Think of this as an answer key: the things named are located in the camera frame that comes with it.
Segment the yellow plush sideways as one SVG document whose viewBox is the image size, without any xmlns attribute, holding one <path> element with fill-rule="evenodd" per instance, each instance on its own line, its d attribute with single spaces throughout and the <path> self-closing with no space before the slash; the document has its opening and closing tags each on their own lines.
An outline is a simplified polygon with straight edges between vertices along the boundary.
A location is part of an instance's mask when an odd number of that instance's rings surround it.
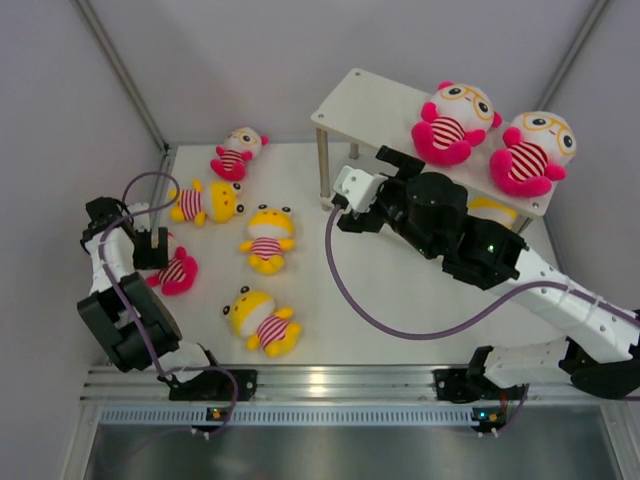
<svg viewBox="0 0 640 480">
<path fill-rule="evenodd" d="M 190 188 L 169 192 L 169 199 L 174 201 L 169 218 L 177 223 L 193 222 L 198 227 L 208 220 L 227 223 L 246 210 L 240 201 L 241 192 L 242 186 L 237 182 L 213 181 L 203 185 L 194 179 Z"/>
</svg>

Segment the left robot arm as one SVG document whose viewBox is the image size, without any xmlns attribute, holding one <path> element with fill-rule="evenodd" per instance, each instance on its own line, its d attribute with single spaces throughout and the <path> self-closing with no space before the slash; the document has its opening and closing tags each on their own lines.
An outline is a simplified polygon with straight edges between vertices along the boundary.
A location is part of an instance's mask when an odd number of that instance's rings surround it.
<svg viewBox="0 0 640 480">
<path fill-rule="evenodd" d="M 126 205 L 98 197 L 85 205 L 90 221 L 80 240 L 92 261 L 92 286 L 77 303 L 77 311 L 108 359 L 120 371 L 157 373 L 172 401 L 203 401 L 219 397 L 225 374 L 213 367 L 215 358 L 197 343 L 185 342 L 153 281 L 141 274 L 187 265 L 165 227 L 154 237 L 148 205 Z"/>
</svg>

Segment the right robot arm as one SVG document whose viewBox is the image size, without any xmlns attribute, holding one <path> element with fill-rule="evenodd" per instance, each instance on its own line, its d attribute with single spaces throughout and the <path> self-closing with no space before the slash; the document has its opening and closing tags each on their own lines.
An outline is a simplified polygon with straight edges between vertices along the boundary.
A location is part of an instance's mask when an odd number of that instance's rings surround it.
<svg viewBox="0 0 640 480">
<path fill-rule="evenodd" d="M 523 399 L 531 385 L 569 384 L 605 400 L 639 388 L 639 315 L 614 306 L 546 262 L 517 233 L 472 216 L 467 190 L 389 147 L 377 158 L 393 175 L 345 166 L 333 187 L 329 229 L 377 233 L 390 227 L 453 279 L 514 302 L 560 332 L 520 347 L 482 346 L 463 368 L 435 374 L 439 399 Z"/>
</svg>

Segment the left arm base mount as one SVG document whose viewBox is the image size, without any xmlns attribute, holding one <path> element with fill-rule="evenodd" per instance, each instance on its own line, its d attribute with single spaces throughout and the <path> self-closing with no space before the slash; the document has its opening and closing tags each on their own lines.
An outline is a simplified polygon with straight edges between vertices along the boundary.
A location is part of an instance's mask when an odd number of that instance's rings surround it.
<svg viewBox="0 0 640 480">
<path fill-rule="evenodd" d="M 232 369 L 222 372 L 198 372 L 194 378 L 179 382 L 172 375 L 164 383 L 169 387 L 171 401 L 249 401 L 257 389 L 257 371 L 254 369 Z"/>
</svg>

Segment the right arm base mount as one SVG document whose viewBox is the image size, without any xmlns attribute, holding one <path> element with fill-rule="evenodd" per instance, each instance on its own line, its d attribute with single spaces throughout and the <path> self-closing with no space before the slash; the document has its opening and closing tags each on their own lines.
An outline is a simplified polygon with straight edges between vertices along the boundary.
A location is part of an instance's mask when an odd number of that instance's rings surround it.
<svg viewBox="0 0 640 480">
<path fill-rule="evenodd" d="M 433 372 L 436 397 L 440 401 L 467 404 L 480 400 L 521 400 L 525 387 L 501 388 L 478 371 L 467 368 L 437 369 Z"/>
</svg>

